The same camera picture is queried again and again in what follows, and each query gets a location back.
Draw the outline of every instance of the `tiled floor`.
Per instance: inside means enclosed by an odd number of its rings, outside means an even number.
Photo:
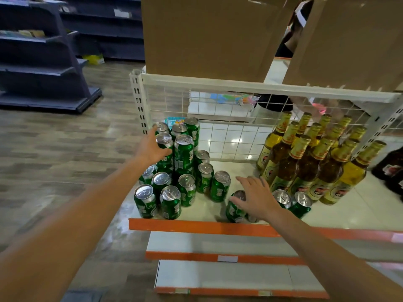
[[[0,250],[130,157],[141,136],[128,74],[142,66],[85,68],[103,97],[80,116],[0,110]],[[123,203],[71,288],[105,290],[103,302],[261,300],[155,294],[157,262],[144,259],[149,233],[128,230],[134,209]]]

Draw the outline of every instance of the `hand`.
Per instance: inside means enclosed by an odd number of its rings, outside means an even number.
[[[270,192],[269,184],[262,177],[236,177],[242,184],[246,193],[246,201],[232,196],[230,201],[236,204],[248,214],[257,219],[269,222],[270,216],[276,214],[280,209],[280,205]]]
[[[157,163],[163,157],[168,156],[172,153],[172,149],[159,148],[155,139],[156,130],[157,127],[154,127],[148,131],[148,134],[146,134],[141,139],[136,151],[136,157],[140,158],[140,161],[144,162],[147,167]]]

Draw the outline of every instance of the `can lid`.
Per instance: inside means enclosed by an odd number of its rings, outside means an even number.
[[[246,193],[244,190],[238,190],[234,193],[236,198],[241,199],[242,201],[246,201]]]
[[[202,174],[209,174],[209,173],[212,173],[214,171],[214,168],[210,163],[203,162],[203,163],[199,164],[199,171]]]
[[[183,123],[175,123],[172,125],[172,130],[175,132],[185,132],[187,131],[187,126]]]
[[[288,193],[284,190],[275,190],[273,192],[273,196],[278,203],[286,205],[291,202],[290,195],[288,195]]]
[[[166,144],[172,141],[172,137],[170,134],[158,134],[155,136],[155,139],[159,144]]]
[[[165,172],[158,172],[152,177],[153,183],[157,185],[167,184],[169,182],[169,175]]]
[[[143,175],[147,176],[147,175],[151,174],[153,171],[154,171],[154,165],[150,165],[149,167],[147,167],[147,169],[145,170]]]
[[[195,178],[191,174],[183,174],[179,177],[178,183],[183,187],[191,187],[195,184]]]
[[[210,154],[208,153],[208,151],[196,151],[195,152],[195,156],[197,158],[199,158],[200,160],[206,160],[210,157]]]
[[[180,145],[194,144],[192,137],[188,136],[187,134],[181,134],[180,136],[177,136],[177,138],[175,139],[175,142]]]
[[[184,122],[189,125],[195,125],[195,124],[199,123],[199,119],[194,116],[188,116],[184,119]]]
[[[134,195],[139,199],[147,199],[152,195],[153,192],[154,189],[151,185],[142,184],[138,188],[136,188],[136,191],[134,191]]]
[[[168,185],[161,191],[161,196],[165,201],[172,201],[179,199],[179,190],[176,186]]]
[[[305,194],[304,192],[296,192],[294,194],[295,200],[304,207],[311,207],[312,206],[312,199]]]
[[[153,127],[157,127],[157,131],[166,131],[168,129],[168,125],[164,122],[156,122],[153,124]]]
[[[214,178],[221,183],[227,183],[231,179],[229,173],[226,171],[218,171],[214,174]]]

